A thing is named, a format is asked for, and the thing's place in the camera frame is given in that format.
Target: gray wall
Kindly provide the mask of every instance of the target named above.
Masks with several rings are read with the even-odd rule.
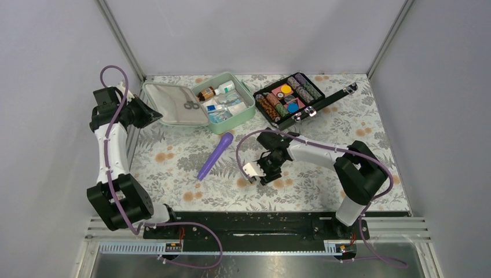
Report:
[[[445,277],[489,277],[491,1],[416,1],[372,80]]]
[[[2,1],[0,38],[0,277],[69,277],[93,214],[99,71],[139,85],[94,1]]]
[[[404,0],[107,0],[146,74],[365,73]]]

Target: mint green case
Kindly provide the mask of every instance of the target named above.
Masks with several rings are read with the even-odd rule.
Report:
[[[247,104],[247,109],[245,109],[242,113],[233,116],[230,119],[227,119],[221,123],[210,122],[208,127],[210,128],[211,132],[215,134],[222,134],[254,117],[254,114],[256,113],[255,100],[251,92],[249,91],[249,88],[242,81],[239,81],[237,77],[235,77],[235,75],[228,71],[215,75],[212,78],[202,81],[201,83],[191,88],[191,91],[193,91],[195,95],[198,95],[202,90],[208,87],[217,88],[219,85],[230,80],[233,81],[237,93]]]
[[[247,108],[240,114],[231,117],[221,123],[212,123],[208,118],[206,109],[200,105],[196,98],[202,90],[232,80],[237,93],[247,104]],[[215,134],[222,134],[234,127],[252,119],[255,110],[255,100],[247,86],[239,81],[230,72],[223,72],[207,79],[191,89],[185,86],[145,82],[142,90],[149,100],[149,105],[163,115],[159,122],[169,126],[208,126]]]

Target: poker chip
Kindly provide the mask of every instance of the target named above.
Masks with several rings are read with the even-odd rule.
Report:
[[[285,101],[286,101],[286,102],[292,101],[292,100],[294,100],[294,99],[295,99],[295,97],[294,97],[294,96],[292,96],[292,95],[289,95],[289,96],[286,96],[286,97],[285,97]]]
[[[281,91],[282,91],[284,94],[291,94],[292,89],[291,89],[291,87],[290,87],[290,86],[288,86],[288,85],[286,85],[286,84],[285,84],[285,85],[283,85],[283,86],[281,87]]]
[[[290,103],[287,108],[288,112],[293,113],[298,110],[298,104]]]

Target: purple tube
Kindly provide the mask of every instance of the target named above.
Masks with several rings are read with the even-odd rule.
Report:
[[[215,150],[211,153],[210,157],[208,160],[204,163],[203,167],[198,173],[198,180],[202,180],[206,177],[208,172],[213,168],[213,165],[217,162],[217,160],[220,158],[222,155],[223,151],[232,143],[233,141],[233,135],[230,132],[225,133],[222,138],[220,139],[220,142],[218,143],[218,146],[215,148]]]

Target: floral tablecloth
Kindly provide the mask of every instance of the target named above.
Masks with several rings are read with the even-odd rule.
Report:
[[[192,87],[211,76],[154,76],[155,82]],[[257,91],[285,75],[238,75]],[[396,169],[389,141],[366,75],[309,75],[327,96],[356,81],[358,91],[324,108],[315,117],[290,130],[307,138],[346,146],[365,142],[394,174],[394,189],[374,201],[370,210],[407,211],[408,202]],[[241,177],[235,158],[237,143],[248,133],[268,127],[256,111],[253,119],[230,132],[234,141],[203,181],[196,175],[220,136],[207,127],[171,127],[154,123],[140,131],[131,173],[154,203],[167,203],[178,211],[335,211],[345,193],[335,172],[306,162],[286,162],[283,177],[267,186],[250,184]],[[247,139],[241,160],[257,160],[264,150]]]

